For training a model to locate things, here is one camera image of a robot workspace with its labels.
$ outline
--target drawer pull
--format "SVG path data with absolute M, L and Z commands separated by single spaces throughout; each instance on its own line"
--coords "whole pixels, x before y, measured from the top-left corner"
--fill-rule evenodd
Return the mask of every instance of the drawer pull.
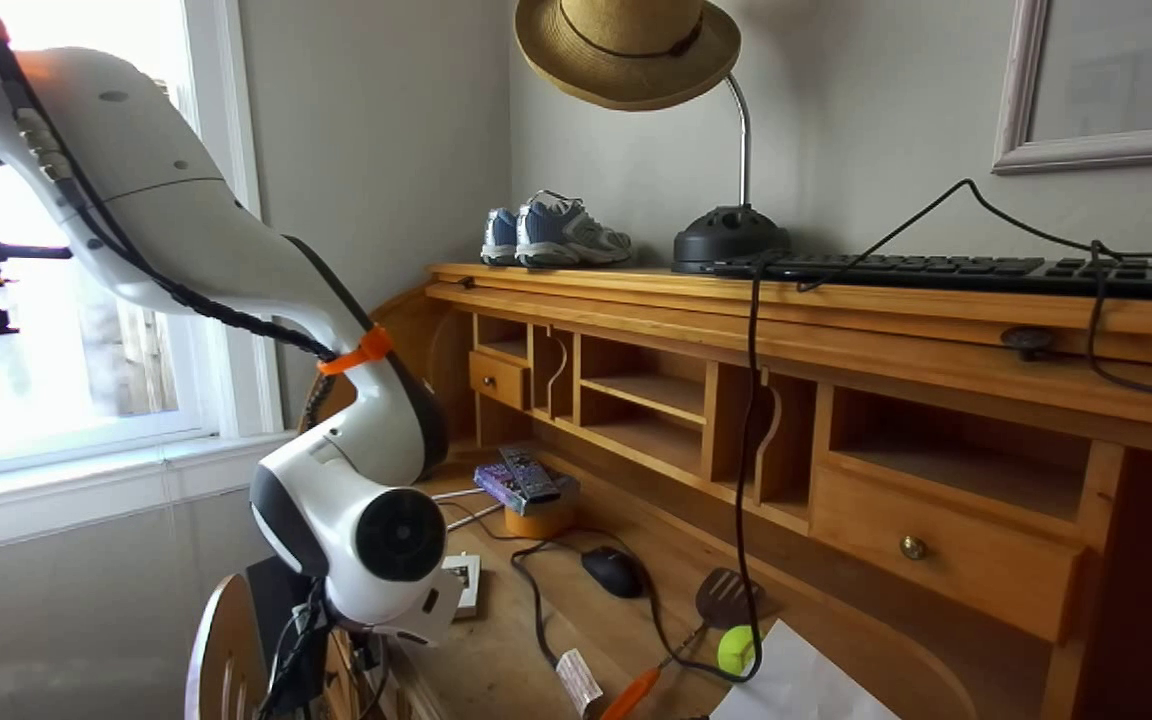
M 920 566 L 920 560 L 934 557 L 934 545 L 920 541 L 920 537 L 902 537 L 902 557 L 912 560 L 912 566 Z

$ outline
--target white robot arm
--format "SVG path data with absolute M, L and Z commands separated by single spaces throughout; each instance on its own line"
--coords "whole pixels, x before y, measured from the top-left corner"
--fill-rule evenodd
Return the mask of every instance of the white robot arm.
M 461 577 L 440 569 L 440 509 L 409 483 L 444 458 L 444 421 L 330 266 L 243 213 L 165 93 L 104 52 L 8 52 L 0 29 L 0 165 L 122 296 L 337 359 L 355 403 L 260 462 L 258 523 L 339 622 L 440 639 Z

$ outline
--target sneaker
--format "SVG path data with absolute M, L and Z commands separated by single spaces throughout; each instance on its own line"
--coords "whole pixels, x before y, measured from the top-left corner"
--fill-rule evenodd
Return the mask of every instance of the sneaker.
M 515 266 L 520 259 L 515 249 L 520 249 L 520 219 L 508 209 L 494 209 L 480 259 L 483 266 Z
M 632 239 L 597 225 L 582 196 L 543 188 L 520 209 L 520 266 L 530 269 L 607 269 L 632 266 Z

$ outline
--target black keyboard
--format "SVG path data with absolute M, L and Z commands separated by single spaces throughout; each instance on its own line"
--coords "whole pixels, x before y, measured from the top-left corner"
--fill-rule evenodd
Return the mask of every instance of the black keyboard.
M 1055 296 L 1145 296 L 1152 301 L 1152 258 L 779 258 L 722 259 L 711 278 L 766 278 L 796 285 L 897 285 L 964 293 L 1055 293 Z

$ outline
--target yellow ball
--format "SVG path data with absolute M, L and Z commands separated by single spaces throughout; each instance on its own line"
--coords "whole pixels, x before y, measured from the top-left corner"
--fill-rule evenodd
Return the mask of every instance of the yellow ball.
M 746 676 L 746 667 L 752 663 L 752 627 L 750 623 L 733 623 L 726 635 L 722 635 L 722 671 L 729 676 Z

